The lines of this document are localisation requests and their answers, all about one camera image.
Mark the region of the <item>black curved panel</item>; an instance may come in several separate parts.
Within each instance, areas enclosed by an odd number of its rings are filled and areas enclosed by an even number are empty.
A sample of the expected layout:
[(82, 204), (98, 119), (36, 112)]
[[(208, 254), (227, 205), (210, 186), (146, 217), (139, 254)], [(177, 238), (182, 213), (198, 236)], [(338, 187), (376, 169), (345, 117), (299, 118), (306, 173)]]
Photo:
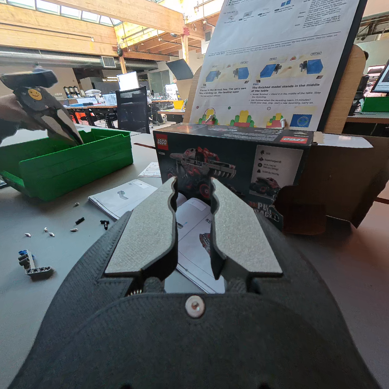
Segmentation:
[(166, 62), (169, 70), (173, 73), (177, 81), (193, 78), (193, 72), (184, 59)]

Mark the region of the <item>green plastic bin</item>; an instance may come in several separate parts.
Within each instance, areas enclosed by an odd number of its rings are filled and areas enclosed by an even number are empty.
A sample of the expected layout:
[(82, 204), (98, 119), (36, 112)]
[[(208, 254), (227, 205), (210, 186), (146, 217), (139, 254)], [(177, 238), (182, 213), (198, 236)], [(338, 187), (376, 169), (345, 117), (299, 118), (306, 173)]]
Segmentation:
[(366, 97), (361, 112), (389, 112), (389, 97)]
[(30, 198), (51, 201), (133, 164), (130, 132), (80, 130), (83, 144), (42, 138), (1, 147), (3, 180)]

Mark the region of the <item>person's left forearm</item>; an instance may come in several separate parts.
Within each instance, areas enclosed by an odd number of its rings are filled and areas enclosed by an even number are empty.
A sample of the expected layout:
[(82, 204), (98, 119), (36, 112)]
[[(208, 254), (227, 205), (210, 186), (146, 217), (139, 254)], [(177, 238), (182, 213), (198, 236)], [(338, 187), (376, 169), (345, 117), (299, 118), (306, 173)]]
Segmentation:
[(2, 143), (4, 139), (15, 135), (18, 129), (19, 124), (17, 122), (0, 119), (0, 143)]

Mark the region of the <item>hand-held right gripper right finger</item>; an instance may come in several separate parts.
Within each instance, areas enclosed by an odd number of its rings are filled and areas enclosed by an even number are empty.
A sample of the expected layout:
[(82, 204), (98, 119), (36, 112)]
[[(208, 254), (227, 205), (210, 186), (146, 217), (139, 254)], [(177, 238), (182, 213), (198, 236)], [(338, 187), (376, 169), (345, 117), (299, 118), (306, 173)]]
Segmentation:
[(283, 280), (282, 233), (216, 178), (211, 179), (211, 267), (226, 289), (255, 279)]

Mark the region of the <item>grey desk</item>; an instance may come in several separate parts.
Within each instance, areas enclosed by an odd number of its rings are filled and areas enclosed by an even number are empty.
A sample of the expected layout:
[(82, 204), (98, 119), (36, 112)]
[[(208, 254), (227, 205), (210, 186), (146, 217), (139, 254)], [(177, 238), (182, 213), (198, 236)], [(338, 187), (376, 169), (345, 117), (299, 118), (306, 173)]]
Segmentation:
[(388, 112), (356, 112), (349, 115), (347, 123), (389, 124)]

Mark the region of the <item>black lego set box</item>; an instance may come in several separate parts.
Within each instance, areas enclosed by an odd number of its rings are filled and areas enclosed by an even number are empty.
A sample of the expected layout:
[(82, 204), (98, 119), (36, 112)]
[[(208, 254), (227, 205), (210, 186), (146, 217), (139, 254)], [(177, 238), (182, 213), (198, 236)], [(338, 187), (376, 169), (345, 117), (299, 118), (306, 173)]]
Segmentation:
[(302, 174), (312, 131), (256, 128), (242, 124), (180, 123), (153, 132), (162, 182), (177, 178), (187, 198), (210, 204), (211, 179), (283, 229), (274, 202)]

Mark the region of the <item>black framed marker sign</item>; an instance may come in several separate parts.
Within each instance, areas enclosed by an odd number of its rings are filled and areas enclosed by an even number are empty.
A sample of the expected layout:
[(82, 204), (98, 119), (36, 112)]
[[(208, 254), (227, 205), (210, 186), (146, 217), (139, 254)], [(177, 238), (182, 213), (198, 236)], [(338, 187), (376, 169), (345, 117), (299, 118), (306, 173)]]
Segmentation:
[(372, 93), (389, 93), (389, 61), (371, 89)]

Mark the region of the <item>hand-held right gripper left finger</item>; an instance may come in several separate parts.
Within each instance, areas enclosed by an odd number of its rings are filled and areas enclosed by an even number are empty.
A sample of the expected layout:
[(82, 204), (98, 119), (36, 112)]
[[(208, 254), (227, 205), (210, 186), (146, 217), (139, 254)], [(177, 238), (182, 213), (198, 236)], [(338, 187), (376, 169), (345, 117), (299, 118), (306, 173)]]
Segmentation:
[(177, 178), (172, 177), (134, 208), (104, 275), (139, 282), (170, 276), (178, 264), (176, 210)]

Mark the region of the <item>white instruction poster board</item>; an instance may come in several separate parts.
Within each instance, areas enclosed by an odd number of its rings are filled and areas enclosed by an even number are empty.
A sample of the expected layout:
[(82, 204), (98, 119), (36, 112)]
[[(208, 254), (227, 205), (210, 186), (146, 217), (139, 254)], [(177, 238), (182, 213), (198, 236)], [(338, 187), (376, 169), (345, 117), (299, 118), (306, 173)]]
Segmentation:
[(224, 1), (190, 123), (323, 131), (367, 1)]

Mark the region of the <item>black mesh office chair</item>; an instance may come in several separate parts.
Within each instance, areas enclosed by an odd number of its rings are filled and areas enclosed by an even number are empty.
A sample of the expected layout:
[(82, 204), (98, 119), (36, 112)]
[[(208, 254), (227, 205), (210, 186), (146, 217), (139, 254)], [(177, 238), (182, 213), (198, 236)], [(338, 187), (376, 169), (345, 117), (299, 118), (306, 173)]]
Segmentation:
[(145, 86), (115, 92), (117, 101), (118, 129), (150, 133), (147, 89)]

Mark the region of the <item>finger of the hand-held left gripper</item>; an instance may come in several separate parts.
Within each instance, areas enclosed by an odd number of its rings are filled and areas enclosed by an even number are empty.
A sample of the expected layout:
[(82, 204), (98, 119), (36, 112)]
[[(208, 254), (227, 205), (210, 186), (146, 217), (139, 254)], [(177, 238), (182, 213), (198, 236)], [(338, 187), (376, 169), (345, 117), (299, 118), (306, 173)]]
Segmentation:
[(56, 110), (56, 121), (61, 126), (62, 131), (67, 135), (69, 139), (74, 141), (76, 144), (84, 144), (74, 122), (69, 116), (66, 109)]
[(47, 130), (50, 138), (62, 140), (68, 144), (76, 144), (73, 129), (63, 120), (60, 119), (60, 122), (57, 122), (55, 118), (43, 116), (40, 118), (40, 125)]

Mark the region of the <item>computer monitor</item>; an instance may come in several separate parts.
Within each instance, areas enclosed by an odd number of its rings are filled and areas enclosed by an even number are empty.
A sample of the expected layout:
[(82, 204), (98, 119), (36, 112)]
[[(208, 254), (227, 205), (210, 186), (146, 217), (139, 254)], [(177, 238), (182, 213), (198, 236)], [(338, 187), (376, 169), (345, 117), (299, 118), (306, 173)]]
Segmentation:
[(126, 74), (119, 74), (116, 77), (118, 79), (120, 91), (134, 90), (139, 88), (139, 81), (136, 71), (128, 72)]

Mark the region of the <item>person's left hand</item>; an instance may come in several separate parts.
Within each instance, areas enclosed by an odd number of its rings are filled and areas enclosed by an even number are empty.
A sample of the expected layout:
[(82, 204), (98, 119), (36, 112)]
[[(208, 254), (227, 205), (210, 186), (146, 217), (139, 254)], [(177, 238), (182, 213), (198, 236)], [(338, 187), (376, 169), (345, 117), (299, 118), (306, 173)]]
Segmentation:
[(45, 130), (27, 114), (13, 94), (0, 97), (0, 118), (18, 124), (21, 129)]

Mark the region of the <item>brown cardboard box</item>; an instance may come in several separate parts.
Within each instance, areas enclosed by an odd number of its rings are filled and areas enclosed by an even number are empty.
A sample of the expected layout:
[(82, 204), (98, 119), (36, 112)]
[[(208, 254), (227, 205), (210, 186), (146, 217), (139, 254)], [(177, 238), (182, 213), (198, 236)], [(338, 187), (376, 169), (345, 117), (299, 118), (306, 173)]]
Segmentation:
[(388, 182), (388, 138), (342, 135), (335, 139), (370, 147), (312, 146), (298, 184), (282, 188), (275, 201), (276, 210), (284, 218), (284, 233), (322, 234), (327, 217), (358, 228), (384, 190)]

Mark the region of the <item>open instruction booklet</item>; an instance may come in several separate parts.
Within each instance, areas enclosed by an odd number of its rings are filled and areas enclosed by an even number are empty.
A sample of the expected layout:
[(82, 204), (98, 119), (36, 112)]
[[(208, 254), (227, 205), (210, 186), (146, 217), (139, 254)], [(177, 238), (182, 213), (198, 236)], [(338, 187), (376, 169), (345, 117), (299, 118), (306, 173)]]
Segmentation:
[(186, 199), (182, 194), (177, 200), (177, 270), (203, 292), (223, 294), (224, 279), (216, 280), (211, 268), (211, 207), (197, 198)]

